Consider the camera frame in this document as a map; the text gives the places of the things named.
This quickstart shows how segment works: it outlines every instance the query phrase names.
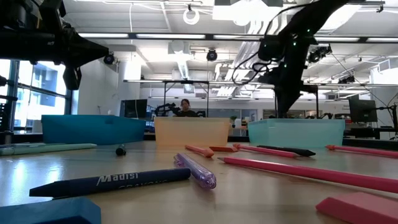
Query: teal plastic bin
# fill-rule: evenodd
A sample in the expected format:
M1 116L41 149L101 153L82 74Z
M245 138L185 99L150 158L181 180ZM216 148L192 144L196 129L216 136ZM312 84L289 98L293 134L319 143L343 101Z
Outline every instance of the teal plastic bin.
M250 144L322 148L343 142L342 119L265 119L248 123Z
M109 115L43 115L45 143L98 145L142 141L146 122Z

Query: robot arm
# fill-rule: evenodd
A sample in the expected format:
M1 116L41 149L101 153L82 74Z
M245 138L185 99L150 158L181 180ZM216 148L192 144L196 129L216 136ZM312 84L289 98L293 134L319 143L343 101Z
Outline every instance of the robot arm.
M176 107L175 103L166 103L165 105L158 106L154 113L156 116L167 116L170 111L177 116L180 114L180 108Z
M0 0L0 58L62 63L67 88L79 89L80 67L107 55L108 48L80 37L61 21L59 15L66 14L62 0L44 0L39 6L40 22L32 9L30 0Z
M286 117L290 107L300 97L300 91L309 93L317 91L317 86L304 85L301 80L308 48L311 44L317 44L314 35L327 19L348 2L349 0L319 0L307 4L293 16L277 36L272 40L270 38L262 40L258 57L267 62L263 65L266 67L271 62L278 62L279 66L272 70L267 69L267 72L259 78L259 82L275 86L279 118Z

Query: orange plastic bin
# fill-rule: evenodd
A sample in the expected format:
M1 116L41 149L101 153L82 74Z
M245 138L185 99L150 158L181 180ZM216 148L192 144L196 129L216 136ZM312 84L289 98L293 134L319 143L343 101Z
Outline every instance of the orange plastic bin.
M157 146L225 146L229 118L155 118Z

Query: purple pen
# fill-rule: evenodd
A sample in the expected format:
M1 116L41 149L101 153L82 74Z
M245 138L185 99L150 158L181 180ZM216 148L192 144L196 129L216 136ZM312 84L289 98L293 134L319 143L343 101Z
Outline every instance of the purple pen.
M178 153L174 156L174 159L176 166L186 167L191 170L192 176L197 180L200 187L204 189L213 189L216 187L216 176L206 169L206 167L200 165L184 153Z

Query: computer monitor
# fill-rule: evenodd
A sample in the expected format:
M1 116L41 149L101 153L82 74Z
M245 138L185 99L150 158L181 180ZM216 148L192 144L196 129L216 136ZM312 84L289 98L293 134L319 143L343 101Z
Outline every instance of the computer monitor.
M124 117L126 118L146 118L148 100L124 100Z
M377 122L374 100L349 100L349 112L352 122Z

